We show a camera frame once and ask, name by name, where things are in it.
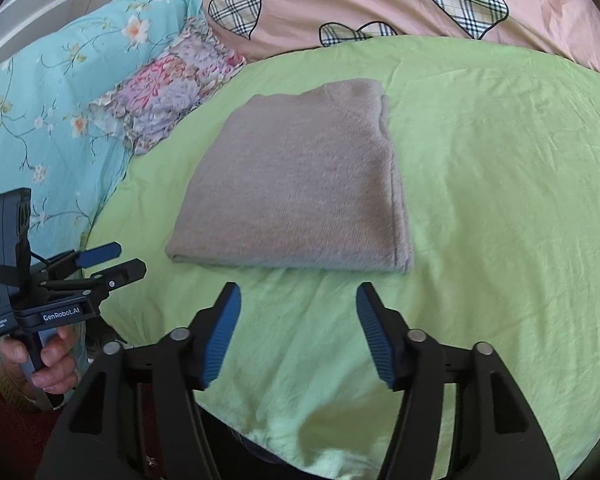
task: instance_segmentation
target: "plaid heart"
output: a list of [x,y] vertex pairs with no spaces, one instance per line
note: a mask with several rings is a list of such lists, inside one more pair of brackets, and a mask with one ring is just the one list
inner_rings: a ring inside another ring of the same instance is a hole
[[481,40],[498,23],[509,17],[504,0],[433,0],[474,40]]
[[261,10],[262,0],[211,0],[208,13],[220,27],[250,40]]
[[358,30],[341,23],[325,23],[320,26],[320,43],[331,46],[344,41],[364,41],[378,36],[397,36],[398,33],[385,22],[369,22]]

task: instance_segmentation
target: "bolt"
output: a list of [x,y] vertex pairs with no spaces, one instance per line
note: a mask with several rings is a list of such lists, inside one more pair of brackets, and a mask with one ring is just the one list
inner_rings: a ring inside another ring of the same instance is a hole
[[171,339],[174,341],[184,341],[189,335],[190,332],[188,328],[175,328],[171,331]]
[[427,334],[425,334],[422,330],[415,329],[409,330],[407,332],[407,337],[414,343],[422,343],[427,338]]
[[104,345],[102,351],[107,355],[113,355],[117,354],[121,348],[122,345],[119,342],[112,341],[111,343],[107,343],[106,345]]
[[478,343],[475,346],[475,349],[480,352],[482,355],[491,355],[493,354],[493,346],[491,346],[489,343],[485,343],[484,341],[481,343]]

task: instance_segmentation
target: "knit cuff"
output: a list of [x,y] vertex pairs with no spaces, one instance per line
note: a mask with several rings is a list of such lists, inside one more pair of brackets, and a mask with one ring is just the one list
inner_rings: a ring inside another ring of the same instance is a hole
[[16,387],[13,380],[4,372],[2,367],[0,367],[0,393],[5,402],[19,412],[37,413],[40,411],[34,402],[27,399]]

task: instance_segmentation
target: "blue textured pad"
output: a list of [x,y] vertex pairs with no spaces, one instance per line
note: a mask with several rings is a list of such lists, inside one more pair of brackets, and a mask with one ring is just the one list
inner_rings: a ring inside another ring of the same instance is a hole
[[389,343],[378,314],[371,305],[362,286],[358,287],[356,293],[356,311],[362,330],[365,332],[366,342],[369,345],[378,375],[390,389],[393,389],[395,369],[391,343]]
[[235,325],[238,322],[238,316],[240,316],[241,303],[240,287],[235,285],[206,345],[202,372],[202,383],[205,388],[218,378],[226,350],[229,348]]
[[81,269],[88,269],[89,267],[113,260],[119,257],[120,254],[122,254],[122,247],[120,247],[120,244],[113,242],[81,252],[75,259],[75,264]]

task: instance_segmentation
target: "pink comforter with hearts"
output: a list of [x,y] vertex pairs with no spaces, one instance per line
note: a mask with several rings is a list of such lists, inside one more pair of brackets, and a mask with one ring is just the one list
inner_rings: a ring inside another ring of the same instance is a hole
[[204,0],[228,47],[255,61],[375,36],[493,41],[563,56],[600,72],[591,0]]

